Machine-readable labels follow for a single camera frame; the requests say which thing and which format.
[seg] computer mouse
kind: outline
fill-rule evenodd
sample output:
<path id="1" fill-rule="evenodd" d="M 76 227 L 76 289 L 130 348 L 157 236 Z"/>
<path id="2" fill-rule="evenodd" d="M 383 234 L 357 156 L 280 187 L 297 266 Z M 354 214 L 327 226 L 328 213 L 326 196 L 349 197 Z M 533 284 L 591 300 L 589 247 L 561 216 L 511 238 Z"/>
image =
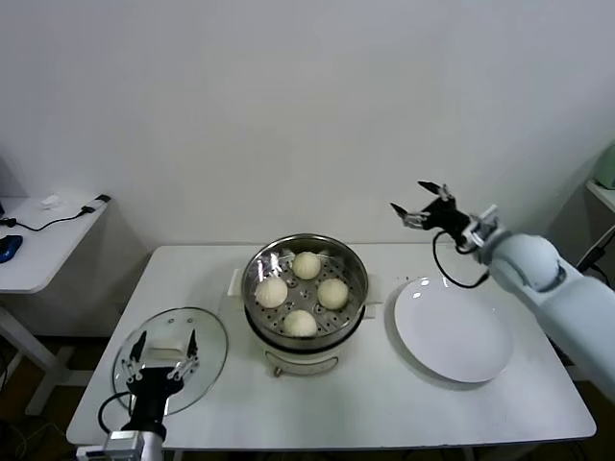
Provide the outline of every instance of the computer mouse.
<path id="1" fill-rule="evenodd" d="M 21 235 L 7 235 L 0 238 L 0 263 L 10 261 L 23 243 Z"/>

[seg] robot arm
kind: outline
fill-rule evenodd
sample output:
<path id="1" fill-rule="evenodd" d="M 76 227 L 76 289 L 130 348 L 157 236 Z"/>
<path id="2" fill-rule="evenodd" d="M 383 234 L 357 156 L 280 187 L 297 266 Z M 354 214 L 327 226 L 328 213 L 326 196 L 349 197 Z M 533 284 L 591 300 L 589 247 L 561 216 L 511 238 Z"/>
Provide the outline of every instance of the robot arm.
<path id="1" fill-rule="evenodd" d="M 103 446 L 79 448 L 79 461 L 163 461 L 166 428 L 162 419 L 168 398 L 184 389 L 199 367 L 196 331 L 192 330 L 184 358 L 160 360 L 154 366 L 141 362 L 146 338 L 147 332 L 143 331 L 131 349 L 129 360 L 122 360 L 128 376 L 126 385 L 131 397 L 135 398 L 131 419 L 121 430 L 109 433 Z M 99 422 L 101 420 L 102 412 L 99 411 Z"/>
<path id="2" fill-rule="evenodd" d="M 481 216 L 465 215 L 446 186 L 420 184 L 438 198 L 419 212 L 391 204 L 404 225 L 448 233 L 457 252 L 487 266 L 488 274 L 531 310 L 545 333 L 615 402 L 615 293 L 582 275 L 548 240 L 506 230 L 494 206 Z"/>

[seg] desk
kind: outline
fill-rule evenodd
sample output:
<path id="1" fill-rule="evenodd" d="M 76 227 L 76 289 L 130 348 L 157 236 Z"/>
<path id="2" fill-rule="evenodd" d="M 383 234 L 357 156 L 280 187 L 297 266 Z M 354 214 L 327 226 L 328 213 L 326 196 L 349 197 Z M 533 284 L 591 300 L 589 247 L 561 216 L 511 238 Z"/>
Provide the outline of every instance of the desk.
<path id="1" fill-rule="evenodd" d="M 585 187 L 587 187 L 587 189 L 594 194 L 598 200 L 605 204 L 608 209 L 615 212 L 615 190 L 605 189 L 601 185 L 594 182 L 594 180 L 588 181 Z"/>
<path id="2" fill-rule="evenodd" d="M 5 216 L 17 218 L 31 227 L 39 227 L 54 219 L 73 216 L 84 204 L 67 204 L 57 209 L 43 210 L 40 199 L 1 198 Z M 20 227 L 0 228 L 0 238 L 5 235 L 22 235 L 21 248 L 10 261 L 0 264 L 1 293 L 36 293 L 45 288 L 60 270 L 66 259 L 82 240 L 87 231 L 100 217 L 106 205 L 94 213 L 50 226 L 41 232 L 32 232 Z M 57 385 L 86 386 L 91 372 L 69 371 L 66 361 L 73 348 L 61 348 L 58 355 L 50 353 L 11 313 L 0 306 L 0 334 L 18 350 L 7 367 L 7 377 L 19 364 L 23 354 L 45 371 L 26 414 L 38 415 Z"/>
<path id="3" fill-rule="evenodd" d="M 197 306 L 216 313 L 229 334 L 227 362 L 211 390 L 167 417 L 168 449 L 389 449 L 477 446 L 589 437 L 594 421 L 533 315 L 494 282 L 476 291 L 510 325 L 514 354 L 482 385 L 426 372 L 391 334 L 392 295 L 408 279 L 437 274 L 428 244 L 352 245 L 387 301 L 364 320 L 348 355 L 320 376 L 274 378 L 241 300 L 226 295 L 234 269 L 258 247 L 161 247 L 152 256 L 67 430 L 71 443 L 100 445 L 96 422 L 112 394 L 111 368 L 124 339 L 164 310 Z M 470 257 L 441 246 L 453 275 L 475 278 Z M 105 421 L 128 421 L 118 402 Z"/>

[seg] white cable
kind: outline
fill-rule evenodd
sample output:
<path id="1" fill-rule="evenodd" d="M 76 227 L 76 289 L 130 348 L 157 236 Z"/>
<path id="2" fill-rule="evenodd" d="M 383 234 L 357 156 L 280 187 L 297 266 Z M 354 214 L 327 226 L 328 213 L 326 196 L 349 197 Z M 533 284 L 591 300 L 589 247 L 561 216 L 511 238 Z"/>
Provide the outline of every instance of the white cable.
<path id="1" fill-rule="evenodd" d="M 581 262 L 583 262 L 583 260 L 592 252 L 592 250 L 594 250 L 596 247 L 598 247 L 598 245 L 600 245 L 604 238 L 607 237 L 609 234 L 611 234 L 613 231 L 615 231 L 615 224 L 613 226 L 611 226 L 610 228 L 608 228 L 608 230 L 603 233 L 602 237 L 600 237 L 596 243 L 594 243 L 594 245 L 592 245 L 591 247 L 589 247 L 589 250 L 587 250 L 585 252 L 585 255 L 582 256 L 582 258 L 578 261 L 577 265 L 575 267 L 578 267 L 580 265 Z"/>
<path id="2" fill-rule="evenodd" d="M 19 436 L 19 438 L 21 439 L 21 445 L 18 445 L 15 448 L 15 456 L 19 459 L 23 458 L 26 454 L 26 449 L 28 447 L 28 440 L 26 439 L 26 437 L 23 435 L 23 433 L 14 425 L 9 425 L 9 427 L 14 431 L 15 434 L 17 434 Z M 21 451 L 21 455 L 18 455 L 17 452 L 19 451 L 19 447 L 21 447 L 23 445 L 23 450 Z"/>
<path id="3" fill-rule="evenodd" d="M 45 430 L 47 427 L 53 427 L 56 430 L 56 432 L 58 432 L 64 439 L 66 438 L 66 434 L 64 434 L 64 432 L 59 427 L 57 427 L 54 423 L 47 423 L 47 424 L 43 425 L 39 429 L 35 430 L 28 437 L 24 437 L 23 434 L 16 427 L 13 427 L 13 430 L 15 432 L 17 432 L 19 434 L 19 436 L 21 437 L 21 443 L 15 449 L 15 456 L 17 456 L 20 459 L 23 458 L 26 455 L 27 451 L 28 451 L 28 441 L 33 439 L 33 438 L 35 438 L 40 432 Z M 21 451 L 21 454 L 19 455 L 17 453 L 19 452 L 19 449 L 22 446 L 23 446 L 23 450 Z"/>

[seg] stainless steel pot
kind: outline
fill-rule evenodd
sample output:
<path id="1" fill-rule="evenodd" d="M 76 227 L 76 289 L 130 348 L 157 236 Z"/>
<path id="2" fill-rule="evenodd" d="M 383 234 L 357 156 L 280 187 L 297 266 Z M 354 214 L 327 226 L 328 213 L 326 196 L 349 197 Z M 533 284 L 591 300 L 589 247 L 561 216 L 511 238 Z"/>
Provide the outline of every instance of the stainless steel pot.
<path id="1" fill-rule="evenodd" d="M 301 252 L 322 257 L 315 279 L 301 280 L 293 274 L 292 260 Z M 288 287 L 284 304 L 275 309 L 263 308 L 255 297 L 258 284 L 269 277 L 282 278 Z M 316 296 L 320 283 L 332 278 L 343 280 L 350 291 L 348 303 L 335 311 L 320 305 Z M 248 263 L 241 281 L 246 317 L 255 333 L 274 347 L 296 353 L 326 351 L 348 339 L 363 318 L 367 290 L 367 272 L 357 254 L 338 240 L 311 233 L 289 235 L 262 248 Z M 285 316 L 297 309 L 314 316 L 316 336 L 298 338 L 283 331 Z"/>

